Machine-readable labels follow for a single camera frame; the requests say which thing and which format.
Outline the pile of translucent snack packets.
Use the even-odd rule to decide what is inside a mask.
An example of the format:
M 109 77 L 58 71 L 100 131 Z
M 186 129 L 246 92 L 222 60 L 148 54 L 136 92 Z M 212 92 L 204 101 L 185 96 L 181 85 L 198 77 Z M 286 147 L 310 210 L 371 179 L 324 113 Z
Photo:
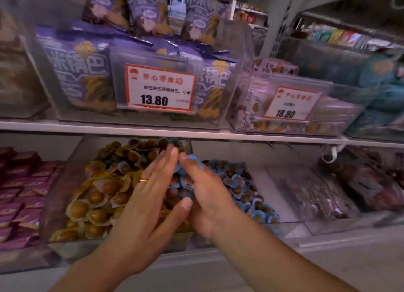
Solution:
M 280 184 L 305 222 L 326 224 L 377 223 L 404 211 L 399 184 L 356 151 L 343 151 L 331 163 L 304 159 L 298 152 L 282 154 Z

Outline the clear bin with yellow snacks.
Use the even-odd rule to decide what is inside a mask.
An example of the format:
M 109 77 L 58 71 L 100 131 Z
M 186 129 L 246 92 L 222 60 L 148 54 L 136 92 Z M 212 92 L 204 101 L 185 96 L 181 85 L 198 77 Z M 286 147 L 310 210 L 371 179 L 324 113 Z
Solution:
M 98 151 L 106 144 L 119 141 L 127 144 L 126 137 L 112 136 L 84 136 L 63 170 L 61 177 L 52 186 L 45 200 L 44 210 L 41 215 L 39 233 L 40 237 L 47 242 L 50 249 L 55 251 L 63 260 L 70 263 L 91 253 L 106 238 L 80 239 L 74 242 L 50 242 L 49 238 L 58 229 L 64 228 L 67 217 L 65 210 L 72 192 L 86 179 L 84 175 L 85 165 L 94 160 Z M 186 152 L 191 152 L 188 139 L 181 140 Z

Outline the person's left hand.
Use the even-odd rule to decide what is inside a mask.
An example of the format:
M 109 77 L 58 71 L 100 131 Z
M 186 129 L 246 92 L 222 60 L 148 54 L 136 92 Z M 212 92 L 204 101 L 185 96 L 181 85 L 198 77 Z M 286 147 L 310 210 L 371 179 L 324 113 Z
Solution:
M 114 238 L 144 240 L 148 248 L 153 249 L 155 260 L 172 239 L 151 238 L 151 233 L 155 224 L 154 215 L 161 211 L 178 159 L 178 148 L 169 144 L 144 170 L 129 202 L 109 234 Z

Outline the clear bin with blue snacks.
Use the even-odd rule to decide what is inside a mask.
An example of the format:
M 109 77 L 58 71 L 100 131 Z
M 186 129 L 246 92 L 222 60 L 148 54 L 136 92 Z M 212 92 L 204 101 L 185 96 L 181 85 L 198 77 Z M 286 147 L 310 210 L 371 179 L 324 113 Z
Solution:
M 200 160 L 244 162 L 265 203 L 273 207 L 280 215 L 279 224 L 269 225 L 271 232 L 288 243 L 294 239 L 307 237 L 303 222 L 292 210 L 270 175 L 270 169 L 275 168 L 276 158 L 269 143 L 191 140 L 191 147 L 193 154 Z

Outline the small orange white price tag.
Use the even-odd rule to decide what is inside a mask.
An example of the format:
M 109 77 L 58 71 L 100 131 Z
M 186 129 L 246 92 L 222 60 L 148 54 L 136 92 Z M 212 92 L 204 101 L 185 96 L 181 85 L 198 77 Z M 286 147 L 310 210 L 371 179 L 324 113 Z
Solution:
M 290 120 L 306 122 L 322 96 L 321 91 L 309 91 L 286 86 L 278 86 L 270 101 L 264 118 L 270 120 Z

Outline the blue snack packet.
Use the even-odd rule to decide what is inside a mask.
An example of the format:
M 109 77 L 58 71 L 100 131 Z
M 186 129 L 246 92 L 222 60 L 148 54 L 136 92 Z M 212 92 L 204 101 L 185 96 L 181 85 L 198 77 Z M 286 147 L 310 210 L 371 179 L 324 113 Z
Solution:
M 197 165 L 200 169 L 204 169 L 204 165 L 202 164 L 202 162 L 199 160 L 199 158 L 197 156 L 195 156 L 194 154 L 189 154 L 187 156 L 191 162 L 193 162 L 195 165 Z M 179 185 L 181 186 L 181 188 L 185 189 L 188 192 L 194 192 L 194 180 L 193 178 L 185 171 L 185 169 L 183 169 L 183 167 L 181 166 L 181 164 L 178 162 L 176 169 L 174 171 L 174 177 L 176 177 L 178 179 Z

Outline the clear bin with purple bags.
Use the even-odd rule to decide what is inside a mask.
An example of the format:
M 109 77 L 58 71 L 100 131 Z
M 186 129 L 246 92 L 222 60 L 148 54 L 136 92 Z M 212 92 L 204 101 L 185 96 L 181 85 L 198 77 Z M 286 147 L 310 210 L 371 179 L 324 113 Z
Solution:
M 230 20 L 221 21 L 214 45 L 176 36 L 136 38 L 81 21 L 66 29 L 35 25 L 23 45 L 61 121 L 213 130 L 225 124 L 253 56 L 251 29 Z M 129 109 L 127 63 L 196 75 L 190 112 Z

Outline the person's left forearm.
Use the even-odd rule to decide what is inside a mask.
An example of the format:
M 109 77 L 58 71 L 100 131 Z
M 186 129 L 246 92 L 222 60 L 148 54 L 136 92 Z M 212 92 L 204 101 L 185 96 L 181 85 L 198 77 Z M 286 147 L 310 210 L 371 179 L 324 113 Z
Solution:
M 155 260 L 144 240 L 112 235 L 94 253 L 77 261 L 47 292 L 114 292 Z

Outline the pile of purple snack bags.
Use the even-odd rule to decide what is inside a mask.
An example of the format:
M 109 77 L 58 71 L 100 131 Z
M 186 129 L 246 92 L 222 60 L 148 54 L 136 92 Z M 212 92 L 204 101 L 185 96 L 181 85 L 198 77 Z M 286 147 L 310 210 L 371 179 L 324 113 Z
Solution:
M 63 94 L 63 120 L 216 128 L 234 94 L 249 27 L 223 19 L 220 0 L 183 0 L 179 36 L 169 0 L 87 0 L 66 29 L 36 25 L 35 34 Z

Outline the clear bin with translucent packets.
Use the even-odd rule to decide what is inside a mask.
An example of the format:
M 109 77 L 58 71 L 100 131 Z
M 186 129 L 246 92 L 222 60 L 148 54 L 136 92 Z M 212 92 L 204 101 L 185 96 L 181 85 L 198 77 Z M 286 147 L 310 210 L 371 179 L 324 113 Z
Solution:
M 363 221 L 360 220 L 360 223 L 353 223 L 353 224 L 348 224 L 347 226 L 345 224 L 341 223 L 334 223 L 334 224 L 326 224 L 320 221 L 314 221 L 314 222 L 305 222 L 295 211 L 295 208 L 292 206 L 292 204 L 289 202 L 289 199 L 287 195 L 285 194 L 285 190 L 280 184 L 280 177 L 276 177 L 279 173 L 284 173 L 284 169 L 282 169 L 282 161 L 280 160 L 280 156 L 282 154 L 291 152 L 292 150 L 295 150 L 298 152 L 304 159 L 310 160 L 311 162 L 316 162 L 319 159 L 321 159 L 321 152 L 319 151 L 319 148 L 313 147 L 313 149 L 309 149 L 308 151 L 299 151 L 298 147 L 292 147 L 288 143 L 270 143 L 269 144 L 271 148 L 275 152 L 275 168 L 270 169 L 270 175 L 272 176 L 275 184 L 281 189 L 281 192 L 283 193 L 286 201 L 290 204 L 292 207 L 292 210 L 296 213 L 298 218 L 304 223 L 308 231 L 312 235 L 325 235 L 325 234 L 331 234 L 331 233 L 340 233 L 340 232 L 345 232 L 345 231 L 350 231 L 354 229 L 362 229 L 362 228 L 370 228 L 370 227 L 383 227 L 383 226 L 388 226 L 388 225 L 394 225 L 396 223 L 403 223 L 404 222 L 404 211 L 401 211 L 400 213 L 394 213 L 390 217 L 385 218 L 381 222 L 377 223 L 370 223 L 369 218 L 364 219 Z M 381 155 L 377 152 L 369 152 L 366 150 L 363 150 L 358 147 L 346 147 L 343 151 L 356 151 L 359 152 L 361 155 L 366 156 L 367 158 L 371 159 L 372 162 L 374 162 L 378 168 L 380 168 L 383 172 L 387 173 L 386 171 L 383 170 L 383 159 Z M 404 180 L 402 178 L 399 178 L 399 180 L 396 180 L 393 176 L 389 175 L 396 181 L 401 190 L 402 193 L 404 194 Z

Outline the white shelf board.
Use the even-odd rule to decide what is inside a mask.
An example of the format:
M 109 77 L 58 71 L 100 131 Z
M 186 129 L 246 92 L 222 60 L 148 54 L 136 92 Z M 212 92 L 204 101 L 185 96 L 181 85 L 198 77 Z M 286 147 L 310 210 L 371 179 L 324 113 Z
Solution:
M 366 141 L 350 139 L 346 136 L 295 136 L 295 135 L 268 135 L 257 133 L 239 133 L 230 129 L 210 130 L 172 127 L 143 127 L 122 124 L 87 123 L 87 122 L 60 122 L 57 120 L 22 120 L 0 118 L 0 131 L 18 132 L 58 132 L 76 134 L 97 134 L 113 136 L 154 136 L 178 137 L 210 140 L 236 140 L 236 141 L 262 141 L 334 145 L 337 147 L 360 146 L 404 149 L 404 143 L 388 141 Z

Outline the large orange white price tag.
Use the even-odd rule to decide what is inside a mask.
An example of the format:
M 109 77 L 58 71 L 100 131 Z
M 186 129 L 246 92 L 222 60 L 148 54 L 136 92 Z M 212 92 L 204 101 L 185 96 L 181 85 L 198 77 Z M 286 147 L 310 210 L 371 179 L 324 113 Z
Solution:
M 190 112 L 196 75 L 129 63 L 124 70 L 129 109 Z

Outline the pile of blue wrapped snacks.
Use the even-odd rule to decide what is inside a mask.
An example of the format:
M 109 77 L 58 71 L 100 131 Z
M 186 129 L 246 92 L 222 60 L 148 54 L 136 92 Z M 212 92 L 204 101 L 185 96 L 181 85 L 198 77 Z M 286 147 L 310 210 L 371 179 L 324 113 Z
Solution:
M 221 179 L 240 210 L 263 225 L 280 223 L 279 214 L 271 205 L 265 203 L 264 197 L 259 193 L 244 162 L 229 162 L 219 159 L 201 162 Z M 186 191 L 177 182 L 178 179 L 173 175 L 167 193 L 174 190 L 178 198 L 195 198 L 194 192 Z

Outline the row of colourful small boxes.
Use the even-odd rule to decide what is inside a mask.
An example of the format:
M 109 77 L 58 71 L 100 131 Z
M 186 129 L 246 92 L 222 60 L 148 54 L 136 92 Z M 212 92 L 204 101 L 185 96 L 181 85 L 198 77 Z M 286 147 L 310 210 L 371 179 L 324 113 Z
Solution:
M 303 19 L 297 22 L 294 31 L 290 32 L 290 37 L 369 51 L 398 47 L 398 45 L 390 41 L 371 38 L 351 30 L 315 22 L 307 24 Z

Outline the stack of magenta packets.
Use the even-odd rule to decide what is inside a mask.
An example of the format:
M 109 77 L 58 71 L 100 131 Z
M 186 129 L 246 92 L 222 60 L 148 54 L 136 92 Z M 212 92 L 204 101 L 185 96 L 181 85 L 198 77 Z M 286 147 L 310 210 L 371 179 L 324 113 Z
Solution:
M 0 253 L 35 245 L 46 196 L 65 164 L 0 147 Z

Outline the person's right hand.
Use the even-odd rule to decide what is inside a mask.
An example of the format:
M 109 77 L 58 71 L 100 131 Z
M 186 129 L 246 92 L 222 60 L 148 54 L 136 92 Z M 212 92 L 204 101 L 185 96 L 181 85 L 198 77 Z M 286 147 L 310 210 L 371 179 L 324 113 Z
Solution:
M 218 248 L 235 235 L 244 214 L 236 207 L 221 179 L 209 168 L 208 171 L 208 187 L 194 188 L 196 202 L 190 220 L 196 231 Z

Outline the grey shelf upright post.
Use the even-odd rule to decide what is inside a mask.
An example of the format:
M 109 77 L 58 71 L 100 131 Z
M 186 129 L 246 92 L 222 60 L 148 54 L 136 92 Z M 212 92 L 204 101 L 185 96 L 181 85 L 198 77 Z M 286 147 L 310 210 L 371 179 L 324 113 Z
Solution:
M 274 58 L 280 48 L 295 0 L 269 0 L 267 29 L 258 57 Z

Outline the person's right forearm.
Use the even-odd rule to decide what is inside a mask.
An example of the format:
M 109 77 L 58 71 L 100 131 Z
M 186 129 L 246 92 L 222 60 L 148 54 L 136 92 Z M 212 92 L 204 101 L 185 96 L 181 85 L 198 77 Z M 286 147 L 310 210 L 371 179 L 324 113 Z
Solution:
M 255 292 L 360 292 L 291 249 L 239 209 L 215 221 L 212 240 Z

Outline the pile of teal snack bags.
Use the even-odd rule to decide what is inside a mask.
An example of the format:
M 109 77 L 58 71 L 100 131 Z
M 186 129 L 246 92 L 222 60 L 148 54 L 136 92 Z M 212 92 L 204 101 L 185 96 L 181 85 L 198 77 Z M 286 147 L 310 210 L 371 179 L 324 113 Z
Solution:
M 404 143 L 404 49 L 380 49 L 363 65 L 358 85 L 370 101 L 345 134 Z

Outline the pile of yellow wrapped snacks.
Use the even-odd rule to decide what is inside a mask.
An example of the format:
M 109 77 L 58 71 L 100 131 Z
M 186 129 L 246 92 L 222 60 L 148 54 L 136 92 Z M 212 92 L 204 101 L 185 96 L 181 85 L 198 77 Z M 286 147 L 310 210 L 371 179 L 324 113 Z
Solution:
M 113 141 L 84 167 L 86 179 L 72 192 L 65 210 L 67 222 L 50 242 L 105 238 L 120 218 L 144 170 L 168 144 L 184 151 L 178 138 Z

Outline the pile of brown snack packets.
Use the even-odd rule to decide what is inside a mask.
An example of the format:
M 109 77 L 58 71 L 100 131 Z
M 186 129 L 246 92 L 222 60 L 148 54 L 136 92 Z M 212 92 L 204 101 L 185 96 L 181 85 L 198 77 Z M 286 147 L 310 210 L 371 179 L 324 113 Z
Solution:
M 29 119 L 49 105 L 20 38 L 20 27 L 0 11 L 0 117 Z

